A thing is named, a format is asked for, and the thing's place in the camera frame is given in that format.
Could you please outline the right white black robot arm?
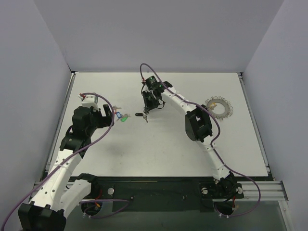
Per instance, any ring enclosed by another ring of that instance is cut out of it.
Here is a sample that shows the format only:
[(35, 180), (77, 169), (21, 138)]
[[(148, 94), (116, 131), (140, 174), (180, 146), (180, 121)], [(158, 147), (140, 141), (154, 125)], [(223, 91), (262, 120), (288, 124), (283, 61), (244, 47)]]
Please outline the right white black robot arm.
[(195, 142), (211, 168), (214, 180), (213, 188), (203, 188), (202, 192), (211, 192), (214, 196), (230, 200), (243, 198), (243, 189), (234, 174), (225, 166), (222, 158), (215, 153), (212, 142), (212, 123), (207, 108), (197, 106), (185, 99), (167, 81), (158, 82), (154, 76), (142, 78), (141, 94), (144, 101), (144, 113), (149, 114), (153, 109), (159, 108), (160, 103), (169, 103), (185, 116), (185, 132), (190, 140)]

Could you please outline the white disc wire keyring holder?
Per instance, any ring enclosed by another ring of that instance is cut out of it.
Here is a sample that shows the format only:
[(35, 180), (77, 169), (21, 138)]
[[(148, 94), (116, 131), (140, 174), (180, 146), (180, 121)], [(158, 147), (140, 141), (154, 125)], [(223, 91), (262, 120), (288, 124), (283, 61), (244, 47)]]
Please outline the white disc wire keyring holder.
[(222, 121), (225, 118), (232, 116), (233, 107), (231, 102), (221, 96), (214, 96), (205, 101), (208, 111), (217, 120)]

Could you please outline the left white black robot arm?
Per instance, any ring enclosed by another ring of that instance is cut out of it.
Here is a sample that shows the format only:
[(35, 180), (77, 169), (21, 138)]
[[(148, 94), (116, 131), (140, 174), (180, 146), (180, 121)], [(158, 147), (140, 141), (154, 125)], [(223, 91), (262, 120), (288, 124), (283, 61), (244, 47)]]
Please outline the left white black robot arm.
[(94, 144), (91, 137), (99, 128), (111, 128), (114, 124), (114, 110), (111, 104), (103, 105), (105, 115), (95, 103), (83, 103), (74, 110), (72, 125), (62, 139), (51, 172), (36, 189), (28, 204), (22, 203), (18, 216), (24, 231), (62, 231), (66, 220), (84, 198), (99, 194), (96, 177), (82, 175), (68, 191), (65, 187), (81, 162), (87, 149)]

